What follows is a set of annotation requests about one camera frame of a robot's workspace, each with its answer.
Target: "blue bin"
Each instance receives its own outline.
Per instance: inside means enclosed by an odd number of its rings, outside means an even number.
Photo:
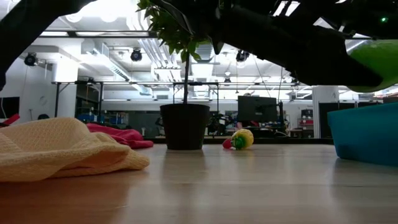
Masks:
[[[398,166],[398,103],[328,113],[337,156]]]

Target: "desk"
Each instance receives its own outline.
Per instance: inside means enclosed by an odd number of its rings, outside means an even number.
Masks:
[[[141,152],[144,171],[0,184],[0,223],[398,223],[398,169],[333,146]]]

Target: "computer monitor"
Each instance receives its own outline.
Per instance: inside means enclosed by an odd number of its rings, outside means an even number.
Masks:
[[[239,96],[238,121],[277,121],[276,98]]]

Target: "spotlight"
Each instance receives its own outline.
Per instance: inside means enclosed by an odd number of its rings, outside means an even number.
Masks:
[[[244,62],[250,56],[249,52],[245,52],[244,50],[239,50],[236,54],[236,61],[237,62]]]
[[[37,64],[39,64],[39,60],[36,57],[36,53],[28,53],[24,62],[25,62],[25,65],[30,66],[30,67],[34,67]]]
[[[141,59],[142,59],[141,49],[138,49],[138,48],[133,49],[130,58],[133,62],[141,61]]]

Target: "yellow cloth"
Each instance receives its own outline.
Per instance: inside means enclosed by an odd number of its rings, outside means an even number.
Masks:
[[[149,159],[74,118],[0,128],[0,182],[140,170]]]

